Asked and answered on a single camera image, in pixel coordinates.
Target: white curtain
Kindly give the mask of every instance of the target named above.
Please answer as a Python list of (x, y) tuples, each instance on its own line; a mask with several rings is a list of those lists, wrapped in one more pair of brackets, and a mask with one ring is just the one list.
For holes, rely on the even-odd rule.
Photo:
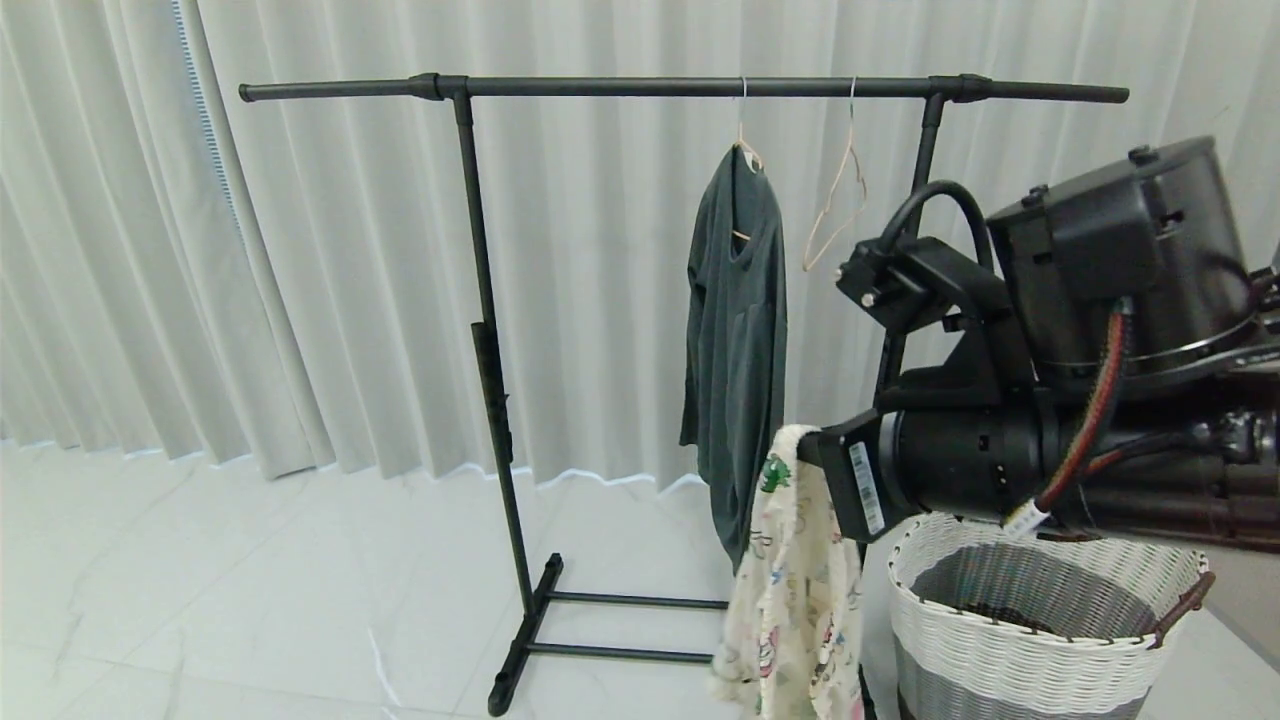
[(220, 188), (170, 6), (6, 0), (0, 38), (5, 432), (314, 465), (289, 389), (306, 379), (273, 333), (283, 306)]
[[(479, 300), (453, 113), (448, 104), (413, 99), (246, 105), (237, 96), (241, 82), (424, 70), (977, 72), (1124, 85), (1133, 96), (1119, 106), (951, 105), (933, 177), (963, 182), (992, 213), (1033, 184), (1115, 160), (1134, 145), (1210, 133), (1252, 265), (1270, 258), (1280, 222), (1274, 122), (1280, 10), (1270, 0), (206, 0), (198, 8), (183, 0), (180, 9), (244, 247), (261, 242), (261, 259), (269, 258), (270, 272), (262, 273), (252, 261), (257, 251), (246, 250), (246, 282), (256, 281), (259, 297), (278, 297), (287, 315), (279, 327), (271, 301), (261, 301), (262, 332), (273, 337), (262, 346), (275, 348), (280, 374), (305, 368), (306, 382), (282, 382), (278, 395), (293, 400), (289, 423), (301, 428), (294, 436), (310, 441), (312, 461), (324, 461), (328, 438), (346, 470), (376, 464), (393, 475), (425, 465), (439, 475), (467, 461), (492, 466), (468, 332)], [(29, 51), (41, 58), (68, 50)], [(576, 468), (671, 482), (692, 468), (691, 452), (676, 446), (685, 260), (696, 202), (736, 137), (739, 102), (475, 101), (517, 462), (532, 465), (540, 479)], [(804, 238), (840, 161), (846, 102), (750, 100), (744, 110), (748, 140), (764, 156), (786, 227), (786, 418), (841, 420), (870, 401), (881, 340), (835, 290), (832, 273), (851, 242), (877, 233), (906, 195), (922, 102), (856, 101), (870, 199), (854, 229), (809, 274), (800, 272)], [(828, 228), (847, 218), (852, 191), (842, 190), (837, 201)], [(959, 214), (943, 202), (931, 204), (924, 231), (969, 251)], [(6, 258), (6, 283), (9, 275)], [(262, 275), (274, 278), (278, 296), (262, 290), (275, 287)], [(197, 307), (214, 313), (225, 297), (202, 300), (209, 306)], [(44, 322), (27, 322), (28, 334)], [(78, 324), (64, 327), (68, 337), (79, 332)], [(219, 329), (204, 327), (205, 342), (216, 343)], [(288, 351), (291, 331), (297, 356)], [(937, 333), (913, 340), (909, 364), (940, 360), (948, 340)], [(23, 338), (13, 342), (20, 346)], [(256, 357), (259, 347), (239, 347), (241, 357)], [(45, 363), (31, 357), (20, 366)], [(20, 386), (13, 402), (5, 393), (4, 405), (5, 429), (17, 432), (47, 395), (38, 380), (10, 380), (8, 370), (5, 382), (6, 391)], [(255, 407), (260, 400), (244, 401)], [(28, 434), (51, 432), (28, 427)]]

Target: laundry basket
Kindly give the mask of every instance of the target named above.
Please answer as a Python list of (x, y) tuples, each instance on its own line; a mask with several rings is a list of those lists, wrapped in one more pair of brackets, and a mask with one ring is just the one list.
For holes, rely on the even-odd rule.
[(948, 515), (890, 553), (902, 720), (1126, 720), (1213, 582), (1203, 553), (1010, 539)]

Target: cream patterned cloth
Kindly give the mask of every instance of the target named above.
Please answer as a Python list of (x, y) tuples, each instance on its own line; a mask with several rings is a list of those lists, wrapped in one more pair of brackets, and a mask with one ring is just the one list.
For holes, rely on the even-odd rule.
[(800, 438), (773, 437), (751, 507), (724, 639), (712, 659), (717, 697), (760, 720), (861, 720), (861, 565), (840, 536), (822, 468), (800, 462)]

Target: floor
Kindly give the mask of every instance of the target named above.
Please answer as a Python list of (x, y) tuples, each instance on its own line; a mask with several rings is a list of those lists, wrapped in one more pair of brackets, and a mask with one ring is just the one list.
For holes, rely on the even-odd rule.
[[(8, 720), (486, 716), (520, 618), (493, 480), (329, 469), (264, 482), (252, 460), (12, 443), (0, 474)], [(517, 484), (530, 562), (562, 552), (563, 589), (727, 597), (705, 487)], [(867, 662), (883, 696), (879, 578)], [(1143, 719), (1280, 719), (1280, 675), (1207, 611), (1189, 621)], [(563, 606), (540, 637), (709, 651), (718, 629), (714, 612)], [(701, 669), (559, 657), (530, 662), (508, 714), (736, 716)]]

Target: dark green shirt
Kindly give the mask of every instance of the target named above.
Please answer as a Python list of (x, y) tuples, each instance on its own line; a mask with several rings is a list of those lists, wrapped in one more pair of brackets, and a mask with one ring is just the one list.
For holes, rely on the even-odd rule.
[(689, 286), (680, 443), (698, 446), (716, 533), (736, 570), (750, 539), (755, 477), (782, 424), (787, 354), (782, 215), (764, 170), (753, 172), (737, 146), (698, 208)]

